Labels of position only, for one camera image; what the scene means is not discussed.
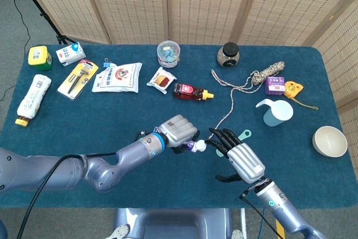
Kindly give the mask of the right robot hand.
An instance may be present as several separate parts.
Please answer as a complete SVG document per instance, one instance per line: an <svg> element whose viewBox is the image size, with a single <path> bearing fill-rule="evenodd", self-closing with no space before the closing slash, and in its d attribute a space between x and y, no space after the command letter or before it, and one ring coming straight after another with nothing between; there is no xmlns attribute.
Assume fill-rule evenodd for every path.
<svg viewBox="0 0 358 239"><path fill-rule="evenodd" d="M224 183L244 181L247 184L257 182L264 177L265 165L257 157L254 151L230 129L209 128L219 141L208 139L205 141L216 148L233 166L235 174L231 176L216 175L215 178Z"/></svg>

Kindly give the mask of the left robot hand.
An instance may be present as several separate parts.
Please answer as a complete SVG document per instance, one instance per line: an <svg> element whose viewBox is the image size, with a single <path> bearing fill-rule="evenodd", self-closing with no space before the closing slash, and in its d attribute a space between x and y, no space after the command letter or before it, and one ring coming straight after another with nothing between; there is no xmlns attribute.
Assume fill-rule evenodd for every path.
<svg viewBox="0 0 358 239"><path fill-rule="evenodd" d="M178 114L165 121L158 127L158 131L167 137L167 147L175 154L181 154L187 150L187 142L195 142L200 131L185 117Z"/></svg>

